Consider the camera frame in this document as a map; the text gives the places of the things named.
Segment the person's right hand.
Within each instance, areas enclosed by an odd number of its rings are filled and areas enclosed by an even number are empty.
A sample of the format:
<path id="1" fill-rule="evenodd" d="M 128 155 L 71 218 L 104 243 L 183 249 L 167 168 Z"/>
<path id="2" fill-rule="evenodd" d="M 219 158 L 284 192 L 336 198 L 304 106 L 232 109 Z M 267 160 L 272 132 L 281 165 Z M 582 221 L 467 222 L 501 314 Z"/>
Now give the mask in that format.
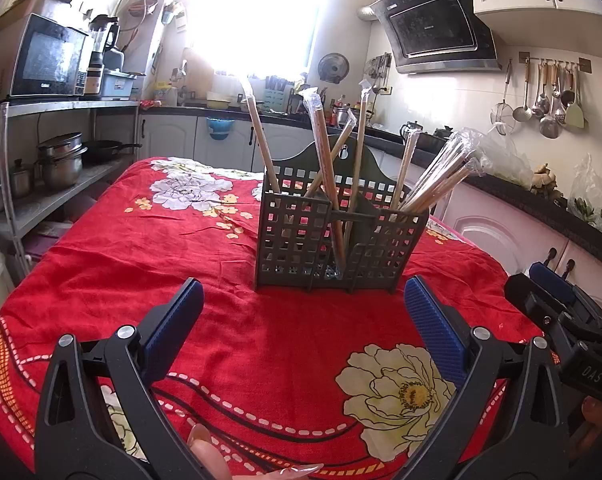
<path id="1" fill-rule="evenodd" d="M 602 478 L 602 401 L 586 396 L 581 405 L 584 430 L 570 444 L 570 474 Z"/>

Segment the person's left hand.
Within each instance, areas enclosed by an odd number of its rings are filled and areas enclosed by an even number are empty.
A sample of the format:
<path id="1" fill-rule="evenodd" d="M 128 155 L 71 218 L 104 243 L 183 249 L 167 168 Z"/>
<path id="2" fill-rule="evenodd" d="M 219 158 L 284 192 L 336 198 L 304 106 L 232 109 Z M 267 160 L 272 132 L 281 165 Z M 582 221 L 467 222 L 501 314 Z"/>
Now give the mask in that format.
<path id="1" fill-rule="evenodd" d="M 232 474 L 222 454 L 214 448 L 212 437 L 205 428 L 200 424 L 195 424 L 188 436 L 187 446 L 191 453 L 197 457 L 204 468 L 209 471 L 215 479 L 218 480 L 295 480 L 308 479 L 311 474 L 316 474 L 320 471 L 323 464 L 314 465 L 292 465 L 290 467 L 268 472 L 267 474 Z"/>

